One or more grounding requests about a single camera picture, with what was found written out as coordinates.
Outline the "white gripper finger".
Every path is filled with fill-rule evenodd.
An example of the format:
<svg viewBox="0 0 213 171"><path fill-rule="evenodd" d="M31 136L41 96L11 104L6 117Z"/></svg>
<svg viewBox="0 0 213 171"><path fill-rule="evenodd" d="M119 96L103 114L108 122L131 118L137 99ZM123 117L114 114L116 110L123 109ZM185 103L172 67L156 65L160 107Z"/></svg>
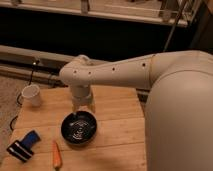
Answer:
<svg viewBox="0 0 213 171"><path fill-rule="evenodd" d="M93 113L95 113L96 112L96 109L95 109L95 104L89 104L88 105L88 108L89 108L89 110L91 111L91 112L93 112Z"/></svg>
<svg viewBox="0 0 213 171"><path fill-rule="evenodd" d="M77 112L79 111L79 109L80 109L80 106L78 106L78 105L73 105L73 106L72 106L72 113L73 113L73 115L76 115Z"/></svg>

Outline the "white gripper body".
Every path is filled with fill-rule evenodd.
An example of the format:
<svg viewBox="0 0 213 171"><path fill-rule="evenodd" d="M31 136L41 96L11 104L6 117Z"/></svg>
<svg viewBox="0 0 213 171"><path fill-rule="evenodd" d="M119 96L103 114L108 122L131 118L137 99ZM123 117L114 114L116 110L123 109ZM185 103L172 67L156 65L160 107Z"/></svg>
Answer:
<svg viewBox="0 0 213 171"><path fill-rule="evenodd" d="M70 86L70 91L75 107L90 105L93 102L93 93L89 85Z"/></svg>

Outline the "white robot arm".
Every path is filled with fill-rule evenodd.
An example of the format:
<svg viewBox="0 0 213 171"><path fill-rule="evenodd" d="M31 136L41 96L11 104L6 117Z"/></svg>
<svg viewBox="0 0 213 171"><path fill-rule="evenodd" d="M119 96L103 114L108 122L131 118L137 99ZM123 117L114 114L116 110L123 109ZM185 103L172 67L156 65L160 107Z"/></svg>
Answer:
<svg viewBox="0 0 213 171"><path fill-rule="evenodd" d="M76 108L93 85L145 89L147 171L213 171L213 55L155 53L93 65L84 55L59 72Z"/></svg>

